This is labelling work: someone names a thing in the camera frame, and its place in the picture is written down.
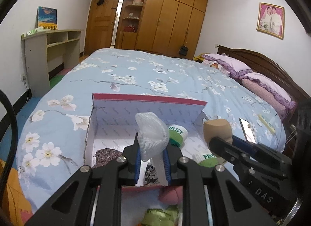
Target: white wall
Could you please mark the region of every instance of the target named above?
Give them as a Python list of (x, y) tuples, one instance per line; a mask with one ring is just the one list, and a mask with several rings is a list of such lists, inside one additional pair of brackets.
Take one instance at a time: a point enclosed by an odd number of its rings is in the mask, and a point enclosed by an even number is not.
[[(259, 2), (285, 8), (284, 40), (256, 31)], [(195, 55), (217, 53), (215, 44), (264, 54), (311, 95), (311, 37), (284, 0), (208, 0)]]
[[(38, 6), (57, 9), (58, 29), (82, 29), (80, 52), (91, 0), (18, 0), (0, 24), (0, 88), (14, 104), (25, 92), (26, 74), (21, 35), (35, 28)], [(6, 111), (0, 104), (0, 119)]]

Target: canvas painting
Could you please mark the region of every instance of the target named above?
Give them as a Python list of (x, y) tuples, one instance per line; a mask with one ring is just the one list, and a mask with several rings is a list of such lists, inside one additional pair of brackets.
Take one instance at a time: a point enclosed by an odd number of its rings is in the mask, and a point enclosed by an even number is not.
[(259, 3), (257, 31), (270, 34), (283, 40), (284, 21), (283, 7)]
[(38, 7), (38, 27), (57, 30), (57, 10), (48, 7)]

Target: silver bolt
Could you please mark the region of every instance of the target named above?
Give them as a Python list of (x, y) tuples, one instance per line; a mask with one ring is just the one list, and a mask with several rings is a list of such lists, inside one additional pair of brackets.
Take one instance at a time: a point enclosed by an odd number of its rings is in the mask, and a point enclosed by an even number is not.
[(223, 172), (225, 170), (225, 167), (223, 165), (216, 165), (215, 169), (218, 172)]
[(118, 163), (124, 163), (126, 161), (126, 157), (125, 156), (120, 156), (117, 158), (117, 162)]
[(83, 165), (81, 168), (80, 168), (80, 171), (82, 173), (87, 173), (88, 171), (90, 170), (90, 167), (88, 165)]
[(255, 170), (252, 169), (252, 168), (249, 168), (249, 169), (248, 169), (248, 172), (249, 172), (250, 174), (255, 174)]
[(189, 159), (187, 158), (187, 157), (181, 157), (181, 158), (179, 158), (179, 161), (181, 162), (181, 163), (188, 163), (189, 162)]

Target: wooden wardrobe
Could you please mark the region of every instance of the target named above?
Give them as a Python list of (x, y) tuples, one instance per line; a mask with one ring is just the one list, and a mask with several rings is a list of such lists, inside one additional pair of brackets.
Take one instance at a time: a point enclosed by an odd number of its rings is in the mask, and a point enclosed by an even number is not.
[[(128, 42), (127, 32), (117, 32), (119, 35), (117, 47), (192, 60), (206, 5), (207, 0), (144, 0), (135, 34), (136, 39), (132, 37)], [(188, 47), (186, 56), (180, 56), (181, 46)]]

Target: blue floor mat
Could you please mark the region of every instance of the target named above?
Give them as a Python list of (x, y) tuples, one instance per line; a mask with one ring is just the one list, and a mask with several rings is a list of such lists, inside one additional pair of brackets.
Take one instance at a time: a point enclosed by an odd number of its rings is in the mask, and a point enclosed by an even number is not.
[[(21, 136), (21, 131), (24, 127), (24, 124), (26, 123), (28, 117), (32, 113), (32, 111), (37, 106), (40, 97), (32, 97), (25, 106), (21, 109), (21, 111), (17, 114), (17, 127), (18, 127), (18, 139)], [(11, 146), (11, 126), (7, 129), (4, 137), (1, 140), (0, 143), (0, 159), (3, 161), (7, 160), (7, 155), (9, 154)], [(17, 169), (16, 161), (13, 162), (13, 168)]]

